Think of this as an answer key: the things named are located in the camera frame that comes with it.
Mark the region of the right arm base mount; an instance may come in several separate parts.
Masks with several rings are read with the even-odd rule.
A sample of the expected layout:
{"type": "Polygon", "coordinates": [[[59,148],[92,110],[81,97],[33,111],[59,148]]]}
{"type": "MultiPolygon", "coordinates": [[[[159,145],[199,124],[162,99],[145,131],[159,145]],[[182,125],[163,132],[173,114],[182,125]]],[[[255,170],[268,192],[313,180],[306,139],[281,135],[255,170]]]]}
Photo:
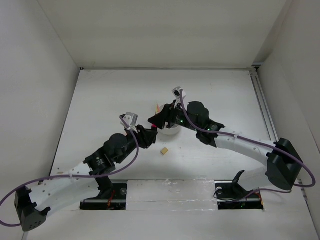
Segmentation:
{"type": "Polygon", "coordinates": [[[264,210],[261,194],[254,193],[239,185],[244,170],[239,171],[232,180],[216,180],[213,197],[217,200],[218,210],[264,210]]]}

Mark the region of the tan eraser block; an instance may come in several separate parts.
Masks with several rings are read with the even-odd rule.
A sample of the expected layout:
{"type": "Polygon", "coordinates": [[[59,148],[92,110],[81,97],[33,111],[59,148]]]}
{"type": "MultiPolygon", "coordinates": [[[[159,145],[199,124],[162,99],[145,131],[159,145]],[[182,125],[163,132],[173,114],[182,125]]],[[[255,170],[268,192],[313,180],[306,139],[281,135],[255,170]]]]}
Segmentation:
{"type": "Polygon", "coordinates": [[[165,155],[168,151],[169,151],[169,150],[168,150],[166,147],[164,147],[164,148],[160,151],[160,153],[161,153],[162,155],[165,155]]]}

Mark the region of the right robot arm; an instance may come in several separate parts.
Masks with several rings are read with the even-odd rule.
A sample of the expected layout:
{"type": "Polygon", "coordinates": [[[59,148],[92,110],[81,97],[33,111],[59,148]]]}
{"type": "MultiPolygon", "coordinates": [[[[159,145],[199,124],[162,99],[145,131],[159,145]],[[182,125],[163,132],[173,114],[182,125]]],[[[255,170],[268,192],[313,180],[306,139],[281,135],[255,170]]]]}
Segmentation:
{"type": "Polygon", "coordinates": [[[209,110],[199,101],[189,102],[186,112],[179,103],[165,104],[163,109],[150,117],[148,122],[163,130],[173,125],[196,131],[196,138],[203,144],[218,149],[236,152],[256,160],[262,168],[237,173],[231,184],[231,191],[243,197],[249,191],[269,185],[290,191],[301,171],[301,165],[285,154],[274,150],[275,147],[298,157],[292,144],[282,138],[278,142],[259,140],[257,144],[242,140],[223,124],[209,117],[209,110]]]}

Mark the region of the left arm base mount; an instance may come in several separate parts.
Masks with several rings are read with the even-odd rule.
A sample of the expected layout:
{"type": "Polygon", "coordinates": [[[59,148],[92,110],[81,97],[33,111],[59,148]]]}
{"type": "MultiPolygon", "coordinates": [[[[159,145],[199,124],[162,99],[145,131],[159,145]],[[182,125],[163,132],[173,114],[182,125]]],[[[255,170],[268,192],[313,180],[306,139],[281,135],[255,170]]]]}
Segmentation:
{"type": "Polygon", "coordinates": [[[79,209],[83,211],[124,211],[127,205],[128,180],[98,178],[99,194],[82,200],[79,209]]]}

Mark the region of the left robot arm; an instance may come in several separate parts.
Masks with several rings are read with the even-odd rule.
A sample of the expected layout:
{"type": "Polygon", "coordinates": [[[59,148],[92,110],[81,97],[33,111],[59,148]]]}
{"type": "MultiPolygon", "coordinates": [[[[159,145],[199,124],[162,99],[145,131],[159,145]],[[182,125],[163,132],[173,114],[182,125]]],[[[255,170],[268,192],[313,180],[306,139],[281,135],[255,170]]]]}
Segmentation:
{"type": "Polygon", "coordinates": [[[101,148],[64,174],[44,179],[41,185],[22,186],[15,191],[14,206],[23,232],[45,223],[47,217],[87,198],[110,198],[114,186],[109,178],[117,173],[132,152],[148,149],[156,142],[157,128],[137,125],[133,132],[115,133],[101,148]]]}

